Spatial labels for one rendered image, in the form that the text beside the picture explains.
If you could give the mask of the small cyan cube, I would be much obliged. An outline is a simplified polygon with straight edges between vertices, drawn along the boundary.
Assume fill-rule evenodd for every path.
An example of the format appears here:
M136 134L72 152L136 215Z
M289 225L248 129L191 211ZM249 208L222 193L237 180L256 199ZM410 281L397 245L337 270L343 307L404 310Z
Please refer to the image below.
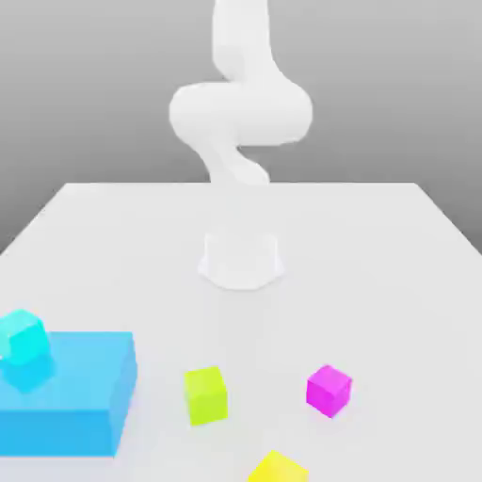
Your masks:
M47 332L36 315L16 310L0 318L0 358L3 362L21 366L49 352Z

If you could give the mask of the small yellow cube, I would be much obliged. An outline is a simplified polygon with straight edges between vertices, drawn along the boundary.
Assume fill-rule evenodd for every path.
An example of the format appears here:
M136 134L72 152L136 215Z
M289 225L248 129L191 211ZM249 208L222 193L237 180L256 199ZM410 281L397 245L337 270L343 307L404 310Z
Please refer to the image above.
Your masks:
M271 450L251 472L248 482L308 482L309 471L282 453Z

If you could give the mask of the small magenta cube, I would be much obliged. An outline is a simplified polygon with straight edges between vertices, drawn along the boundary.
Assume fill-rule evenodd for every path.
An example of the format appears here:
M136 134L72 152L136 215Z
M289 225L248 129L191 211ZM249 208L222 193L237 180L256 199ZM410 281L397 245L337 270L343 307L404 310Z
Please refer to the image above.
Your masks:
M349 401L352 378L331 365L324 365L307 381L306 402L333 418Z

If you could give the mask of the large blue box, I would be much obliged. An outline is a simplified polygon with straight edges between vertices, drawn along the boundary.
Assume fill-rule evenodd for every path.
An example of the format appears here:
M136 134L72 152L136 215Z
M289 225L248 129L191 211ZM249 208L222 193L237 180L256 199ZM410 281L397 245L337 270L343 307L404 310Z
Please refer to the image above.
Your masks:
M128 331L54 331L25 366L0 361L0 457L113 457L137 382Z

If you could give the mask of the small lime green cube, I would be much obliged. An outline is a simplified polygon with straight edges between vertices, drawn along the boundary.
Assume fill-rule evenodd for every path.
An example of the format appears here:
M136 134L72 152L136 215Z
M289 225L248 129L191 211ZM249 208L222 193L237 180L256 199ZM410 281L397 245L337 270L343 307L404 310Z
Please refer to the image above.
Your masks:
M228 417L228 393L218 367L185 372L184 387L189 422L192 426Z

